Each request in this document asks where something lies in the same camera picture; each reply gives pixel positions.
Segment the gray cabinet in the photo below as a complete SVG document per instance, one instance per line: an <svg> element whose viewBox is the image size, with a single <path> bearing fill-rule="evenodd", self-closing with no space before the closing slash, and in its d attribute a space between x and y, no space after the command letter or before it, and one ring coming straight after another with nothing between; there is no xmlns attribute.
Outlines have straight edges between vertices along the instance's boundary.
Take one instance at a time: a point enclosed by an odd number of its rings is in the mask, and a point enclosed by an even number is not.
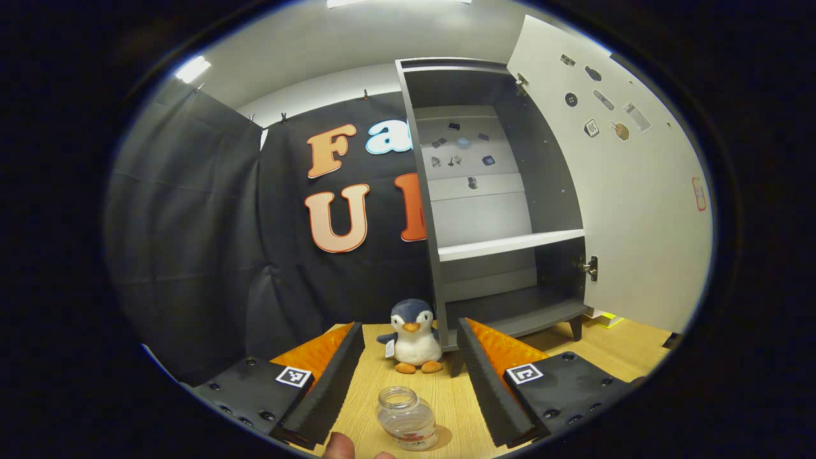
<svg viewBox="0 0 816 459"><path fill-rule="evenodd" d="M581 212L538 108L502 64L412 59L397 61L397 71L443 349L458 349L461 317L511 336L579 320L587 309L574 266L585 255Z"/></svg>

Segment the jar label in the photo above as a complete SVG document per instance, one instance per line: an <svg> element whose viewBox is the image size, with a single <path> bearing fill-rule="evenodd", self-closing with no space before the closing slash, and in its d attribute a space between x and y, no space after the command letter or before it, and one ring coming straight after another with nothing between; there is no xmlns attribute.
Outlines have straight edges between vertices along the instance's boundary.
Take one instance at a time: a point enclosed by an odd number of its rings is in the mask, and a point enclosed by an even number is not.
<svg viewBox="0 0 816 459"><path fill-rule="evenodd" d="M436 422L433 422L423 429L414 430L413 432L403 434L392 434L388 432L388 434L394 437L401 447L413 451L430 448L431 446L437 444L437 440L439 440L437 437Z"/></svg>

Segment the white wall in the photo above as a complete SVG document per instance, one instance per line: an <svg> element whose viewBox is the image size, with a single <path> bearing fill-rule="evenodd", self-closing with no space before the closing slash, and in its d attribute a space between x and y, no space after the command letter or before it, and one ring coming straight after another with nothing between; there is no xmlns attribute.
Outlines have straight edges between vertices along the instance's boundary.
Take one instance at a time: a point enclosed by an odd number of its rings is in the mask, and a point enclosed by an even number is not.
<svg viewBox="0 0 816 459"><path fill-rule="evenodd" d="M363 97L363 90L369 96L400 91L397 65L369 65L311 78L253 100L237 111L246 117L255 114L253 122L266 127L281 121L281 113L290 118L324 105ZM261 134L261 146L265 140L266 131Z"/></svg>

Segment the stuffed penguin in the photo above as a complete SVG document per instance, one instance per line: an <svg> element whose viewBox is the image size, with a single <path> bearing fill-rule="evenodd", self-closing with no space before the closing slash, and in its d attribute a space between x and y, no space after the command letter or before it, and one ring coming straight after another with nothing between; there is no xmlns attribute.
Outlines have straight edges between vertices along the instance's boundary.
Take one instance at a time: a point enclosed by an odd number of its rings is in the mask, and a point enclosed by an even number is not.
<svg viewBox="0 0 816 459"><path fill-rule="evenodd" d="M391 326L396 331L377 336L377 342L387 344L394 340L398 372L411 374L420 366L426 373L442 370L439 331L432 322L431 306L422 300L403 300L391 309Z"/></svg>

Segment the human hand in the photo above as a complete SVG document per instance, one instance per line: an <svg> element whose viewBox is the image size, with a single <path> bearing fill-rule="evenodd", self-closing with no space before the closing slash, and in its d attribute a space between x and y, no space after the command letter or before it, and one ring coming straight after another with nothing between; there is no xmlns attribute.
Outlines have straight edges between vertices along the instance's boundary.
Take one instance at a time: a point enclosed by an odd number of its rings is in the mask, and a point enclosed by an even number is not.
<svg viewBox="0 0 816 459"><path fill-rule="evenodd" d="M340 432L332 432L323 459L354 459L354 443ZM374 456L374 459L396 459L393 455L383 451Z"/></svg>

